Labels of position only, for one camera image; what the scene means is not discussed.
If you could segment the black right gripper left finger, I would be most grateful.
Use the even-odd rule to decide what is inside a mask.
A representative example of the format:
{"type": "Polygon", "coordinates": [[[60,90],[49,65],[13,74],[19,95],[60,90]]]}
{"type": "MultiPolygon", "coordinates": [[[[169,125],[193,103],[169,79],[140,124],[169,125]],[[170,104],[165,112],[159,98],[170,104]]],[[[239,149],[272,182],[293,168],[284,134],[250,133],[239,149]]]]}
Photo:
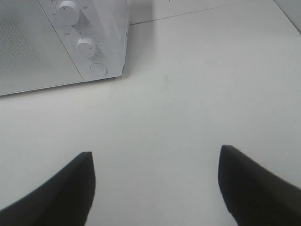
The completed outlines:
{"type": "Polygon", "coordinates": [[[83,226],[95,196],[91,152],[82,152],[52,178],[0,211],[2,226],[83,226]]]}

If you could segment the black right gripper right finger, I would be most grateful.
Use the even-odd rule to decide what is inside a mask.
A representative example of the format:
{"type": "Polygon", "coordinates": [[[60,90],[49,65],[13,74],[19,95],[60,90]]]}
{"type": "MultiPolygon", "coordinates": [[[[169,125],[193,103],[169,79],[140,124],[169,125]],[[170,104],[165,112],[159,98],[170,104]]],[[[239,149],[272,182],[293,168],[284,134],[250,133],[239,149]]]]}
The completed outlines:
{"type": "Polygon", "coordinates": [[[231,145],[223,145],[218,184],[239,226],[299,226],[301,190],[231,145]]]}

